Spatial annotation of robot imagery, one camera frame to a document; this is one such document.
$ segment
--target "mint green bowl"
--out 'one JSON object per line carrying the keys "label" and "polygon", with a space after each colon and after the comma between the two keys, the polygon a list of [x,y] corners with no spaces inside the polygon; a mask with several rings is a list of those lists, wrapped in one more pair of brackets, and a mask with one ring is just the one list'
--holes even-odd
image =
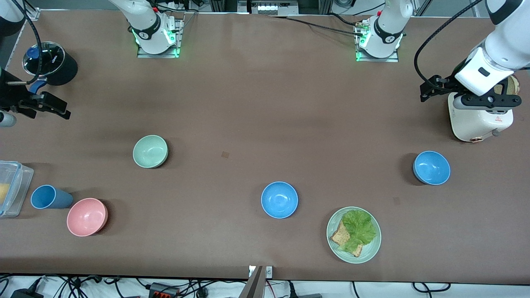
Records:
{"label": "mint green bowl", "polygon": [[145,169],[160,166],[167,159],[167,143],[162,137],[149,135],[141,138],[132,150],[132,158]]}
{"label": "mint green bowl", "polygon": [[[330,239],[331,236],[333,236],[333,233],[339,227],[339,223],[342,220],[344,214],[346,214],[350,210],[360,210],[370,214],[370,216],[372,217],[372,224],[374,225],[376,231],[375,238],[372,240],[372,242],[363,247],[361,255],[358,258],[349,252],[340,250],[339,245]],[[337,257],[339,257],[339,259],[351,264],[362,264],[364,262],[370,261],[377,254],[379,248],[381,247],[381,228],[379,227],[377,220],[375,220],[375,217],[370,212],[359,207],[344,207],[335,212],[335,214],[331,216],[330,221],[328,222],[328,227],[326,228],[326,237],[328,238],[328,244],[333,253]]]}

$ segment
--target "black pot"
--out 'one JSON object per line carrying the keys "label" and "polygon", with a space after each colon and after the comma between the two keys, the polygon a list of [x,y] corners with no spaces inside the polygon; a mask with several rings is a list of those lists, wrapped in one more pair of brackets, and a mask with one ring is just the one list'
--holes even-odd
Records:
{"label": "black pot", "polygon": [[[77,62],[55,42],[42,42],[41,47],[42,66],[39,78],[46,78],[46,82],[53,86],[70,82],[77,74]],[[22,58],[22,67],[28,74],[35,75],[39,67],[37,45],[28,49]]]}

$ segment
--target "pink bowl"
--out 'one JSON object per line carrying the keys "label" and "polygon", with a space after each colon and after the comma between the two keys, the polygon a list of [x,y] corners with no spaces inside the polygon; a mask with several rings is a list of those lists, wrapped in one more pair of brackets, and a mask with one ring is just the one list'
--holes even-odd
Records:
{"label": "pink bowl", "polygon": [[108,216],[107,208],[100,200],[86,198],[72,206],[66,218],[66,225],[70,233],[85,237],[101,230]]}

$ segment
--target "blue lid knob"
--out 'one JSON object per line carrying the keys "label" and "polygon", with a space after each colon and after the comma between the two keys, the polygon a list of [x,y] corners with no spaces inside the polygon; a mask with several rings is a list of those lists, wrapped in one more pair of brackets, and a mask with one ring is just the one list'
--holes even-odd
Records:
{"label": "blue lid knob", "polygon": [[39,49],[38,48],[29,48],[26,51],[26,55],[30,57],[31,59],[38,59],[39,58]]}

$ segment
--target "red cable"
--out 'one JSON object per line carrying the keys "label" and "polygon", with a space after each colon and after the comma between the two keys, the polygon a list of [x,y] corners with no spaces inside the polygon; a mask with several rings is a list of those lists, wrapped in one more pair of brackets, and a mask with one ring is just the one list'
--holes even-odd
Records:
{"label": "red cable", "polygon": [[274,295],[274,290],[272,289],[272,286],[270,285],[270,282],[267,281],[267,284],[269,285],[270,292],[272,293],[272,298],[276,298],[276,295]]}

